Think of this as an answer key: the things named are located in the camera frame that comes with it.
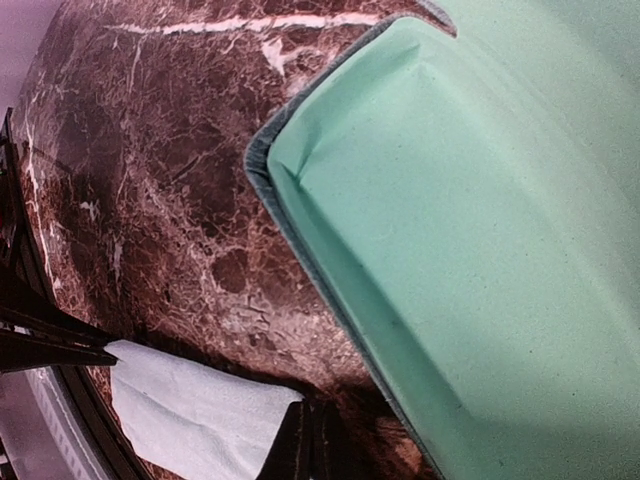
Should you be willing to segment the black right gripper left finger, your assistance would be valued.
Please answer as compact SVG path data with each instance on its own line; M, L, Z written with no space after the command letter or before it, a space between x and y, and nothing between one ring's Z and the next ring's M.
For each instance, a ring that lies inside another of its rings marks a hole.
M309 403L292 402L257 480L308 480L311 476L312 427Z

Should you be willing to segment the blue textured glasses case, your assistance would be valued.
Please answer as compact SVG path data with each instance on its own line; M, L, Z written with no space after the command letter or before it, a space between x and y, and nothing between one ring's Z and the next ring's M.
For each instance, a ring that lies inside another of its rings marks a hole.
M367 31L248 178L443 479L639 475L639 5Z

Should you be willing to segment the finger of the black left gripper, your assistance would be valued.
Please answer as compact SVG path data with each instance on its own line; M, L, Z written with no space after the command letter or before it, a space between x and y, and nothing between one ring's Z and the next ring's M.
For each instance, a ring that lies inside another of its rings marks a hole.
M56 308L46 312L43 317L37 317L2 306L1 319L33 332L82 345L104 347L108 344L106 332Z
M117 359L102 349L47 342L33 337L1 338L1 372L49 366L113 366Z

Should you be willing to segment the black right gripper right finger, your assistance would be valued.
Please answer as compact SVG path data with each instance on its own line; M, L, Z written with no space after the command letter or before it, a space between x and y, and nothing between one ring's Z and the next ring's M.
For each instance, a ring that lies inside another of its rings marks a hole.
M397 459L376 422L393 413L382 400L360 402L346 411L330 400L312 403L314 479L395 479Z

